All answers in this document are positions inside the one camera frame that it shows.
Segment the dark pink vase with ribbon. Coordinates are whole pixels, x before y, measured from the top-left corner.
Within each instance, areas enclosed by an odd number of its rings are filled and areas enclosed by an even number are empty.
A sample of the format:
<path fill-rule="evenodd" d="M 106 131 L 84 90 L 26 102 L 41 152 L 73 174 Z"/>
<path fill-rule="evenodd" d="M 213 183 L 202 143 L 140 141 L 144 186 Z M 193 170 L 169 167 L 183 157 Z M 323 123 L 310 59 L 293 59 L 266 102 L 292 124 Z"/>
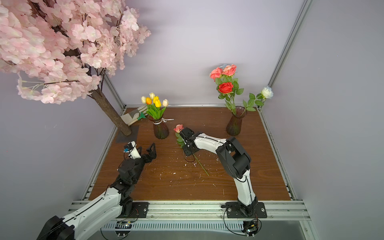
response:
<path fill-rule="evenodd" d="M 166 125 L 166 121 L 163 118 L 154 119 L 152 116 L 148 116 L 148 119 L 153 123 L 154 135 L 157 139 L 166 139 L 169 135 L 169 128 Z"/>

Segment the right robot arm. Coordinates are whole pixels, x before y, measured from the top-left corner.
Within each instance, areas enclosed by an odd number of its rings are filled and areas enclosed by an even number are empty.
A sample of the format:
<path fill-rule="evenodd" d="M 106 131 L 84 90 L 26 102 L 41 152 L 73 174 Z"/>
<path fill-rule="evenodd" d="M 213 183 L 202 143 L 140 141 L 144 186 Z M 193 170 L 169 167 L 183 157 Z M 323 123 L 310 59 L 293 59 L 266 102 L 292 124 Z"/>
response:
<path fill-rule="evenodd" d="M 176 136 L 187 157 L 199 150 L 216 154 L 224 170 L 234 179 L 242 215 L 251 217 L 256 213 L 258 199 L 251 183 L 252 160 L 236 138 L 219 139 L 204 133 L 194 133 L 189 128 L 178 130 Z"/>

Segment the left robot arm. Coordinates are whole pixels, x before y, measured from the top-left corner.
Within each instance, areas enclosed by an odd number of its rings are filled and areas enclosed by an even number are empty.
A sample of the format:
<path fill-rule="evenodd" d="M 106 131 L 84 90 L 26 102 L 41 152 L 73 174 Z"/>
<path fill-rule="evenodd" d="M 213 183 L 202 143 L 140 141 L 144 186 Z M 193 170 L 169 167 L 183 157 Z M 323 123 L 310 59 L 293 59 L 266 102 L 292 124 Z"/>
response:
<path fill-rule="evenodd" d="M 156 144 L 152 143 L 146 154 L 133 143 L 131 150 L 118 168 L 119 175 L 106 190 L 80 209 L 59 218 L 50 218 L 41 230 L 38 240 L 87 240 L 112 219 L 131 217 L 133 208 L 131 193 L 138 183 L 145 164 L 156 159 Z"/>

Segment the dark pink glass vase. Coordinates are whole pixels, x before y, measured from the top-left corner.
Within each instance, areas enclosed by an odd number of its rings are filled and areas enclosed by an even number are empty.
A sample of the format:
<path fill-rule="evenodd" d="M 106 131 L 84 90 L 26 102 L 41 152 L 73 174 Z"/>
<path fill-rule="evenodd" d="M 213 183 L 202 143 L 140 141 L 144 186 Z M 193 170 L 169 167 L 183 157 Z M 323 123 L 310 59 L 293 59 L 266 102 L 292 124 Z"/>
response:
<path fill-rule="evenodd" d="M 237 136 L 242 129 L 243 118 L 247 115 L 247 110 L 244 107 L 236 106 L 235 112 L 227 124 L 226 131 L 231 136 Z"/>

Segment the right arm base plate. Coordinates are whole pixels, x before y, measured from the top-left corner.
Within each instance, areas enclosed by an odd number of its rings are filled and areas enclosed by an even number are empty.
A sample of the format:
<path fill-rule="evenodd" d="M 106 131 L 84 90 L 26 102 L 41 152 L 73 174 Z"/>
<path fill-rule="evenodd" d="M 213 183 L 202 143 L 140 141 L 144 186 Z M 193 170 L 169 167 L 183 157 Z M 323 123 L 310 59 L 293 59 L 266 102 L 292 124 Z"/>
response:
<path fill-rule="evenodd" d="M 221 205 L 221 208 L 227 211 L 226 215 L 229 219 L 266 219 L 268 217 L 265 204 L 262 202 L 252 203 L 249 206 L 240 202 L 226 202 Z"/>

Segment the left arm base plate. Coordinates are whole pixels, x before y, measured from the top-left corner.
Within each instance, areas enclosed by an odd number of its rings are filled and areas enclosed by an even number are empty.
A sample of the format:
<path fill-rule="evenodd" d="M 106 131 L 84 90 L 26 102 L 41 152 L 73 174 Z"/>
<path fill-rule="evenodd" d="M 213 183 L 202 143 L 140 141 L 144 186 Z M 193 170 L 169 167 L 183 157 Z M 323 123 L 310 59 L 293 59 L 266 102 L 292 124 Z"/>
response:
<path fill-rule="evenodd" d="M 149 202 L 129 202 L 122 208 L 119 218 L 146 218 Z"/>

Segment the orange yellow tulip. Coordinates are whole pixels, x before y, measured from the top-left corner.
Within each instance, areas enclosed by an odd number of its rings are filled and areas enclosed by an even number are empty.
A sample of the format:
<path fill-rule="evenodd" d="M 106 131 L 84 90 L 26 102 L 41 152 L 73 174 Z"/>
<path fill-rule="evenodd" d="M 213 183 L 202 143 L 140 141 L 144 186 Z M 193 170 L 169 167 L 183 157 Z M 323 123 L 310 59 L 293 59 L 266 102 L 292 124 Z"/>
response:
<path fill-rule="evenodd" d="M 150 97 L 146 98 L 146 104 L 147 104 L 148 115 L 150 115 L 154 120 L 156 120 L 157 119 L 157 108 L 154 105 L 154 103 Z"/>

